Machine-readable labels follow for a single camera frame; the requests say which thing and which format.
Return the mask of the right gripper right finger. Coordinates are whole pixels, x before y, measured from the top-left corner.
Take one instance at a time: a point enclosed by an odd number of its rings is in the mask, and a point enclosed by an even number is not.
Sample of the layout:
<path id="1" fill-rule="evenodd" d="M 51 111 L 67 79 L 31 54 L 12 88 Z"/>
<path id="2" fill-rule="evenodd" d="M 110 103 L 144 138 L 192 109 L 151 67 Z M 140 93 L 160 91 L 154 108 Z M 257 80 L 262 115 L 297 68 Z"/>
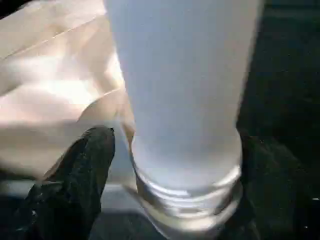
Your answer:
<path id="1" fill-rule="evenodd" d="M 243 200 L 236 240 L 318 240 L 320 192 L 301 162 L 274 138 L 241 134 Z"/>

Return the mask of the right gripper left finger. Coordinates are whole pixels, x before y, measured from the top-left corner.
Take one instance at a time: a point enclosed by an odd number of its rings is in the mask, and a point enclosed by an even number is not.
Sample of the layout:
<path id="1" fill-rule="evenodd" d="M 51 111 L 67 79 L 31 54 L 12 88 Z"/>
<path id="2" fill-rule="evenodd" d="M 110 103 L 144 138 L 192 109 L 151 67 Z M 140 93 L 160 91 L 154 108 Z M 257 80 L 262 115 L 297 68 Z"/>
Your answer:
<path id="1" fill-rule="evenodd" d="M 87 240 L 115 156 L 113 128 L 94 126 L 60 156 L 0 231 L 2 240 Z"/>

